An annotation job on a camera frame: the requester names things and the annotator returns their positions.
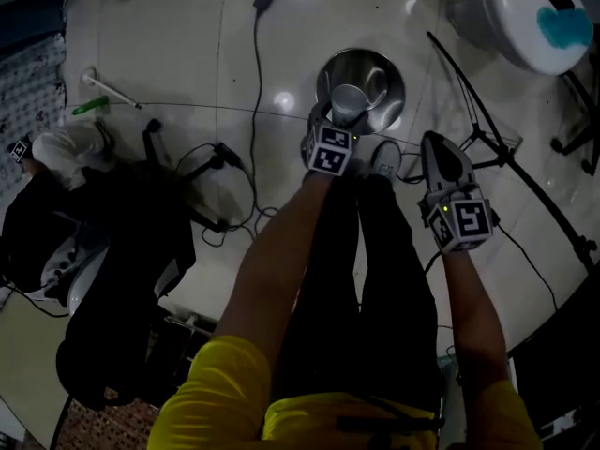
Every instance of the white container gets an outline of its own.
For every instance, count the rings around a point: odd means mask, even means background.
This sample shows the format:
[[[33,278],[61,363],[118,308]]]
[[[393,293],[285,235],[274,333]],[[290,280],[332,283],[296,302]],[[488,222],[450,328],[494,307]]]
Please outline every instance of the white container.
[[[583,8],[580,0],[573,3]],[[449,0],[447,15],[472,45],[496,51],[518,67],[560,75],[581,59],[587,47],[552,47],[537,22],[544,7],[554,8],[549,0]]]

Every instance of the sneaker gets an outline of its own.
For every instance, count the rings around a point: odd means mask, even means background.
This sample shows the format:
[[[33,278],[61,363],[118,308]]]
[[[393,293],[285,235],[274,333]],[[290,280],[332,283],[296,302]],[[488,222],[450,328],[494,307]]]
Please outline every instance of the sneaker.
[[[402,152],[398,144],[391,140],[385,140],[373,151],[371,175],[380,175],[394,184],[401,163]]]

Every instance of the metal bowl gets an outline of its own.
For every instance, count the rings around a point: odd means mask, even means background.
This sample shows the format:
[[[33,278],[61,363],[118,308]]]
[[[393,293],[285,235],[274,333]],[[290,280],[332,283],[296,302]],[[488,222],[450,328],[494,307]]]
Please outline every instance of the metal bowl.
[[[331,100],[332,91],[342,84],[357,87],[367,98],[365,135],[384,131],[404,109],[404,81],[396,66],[380,53],[364,49],[336,53],[319,72],[317,101]]]

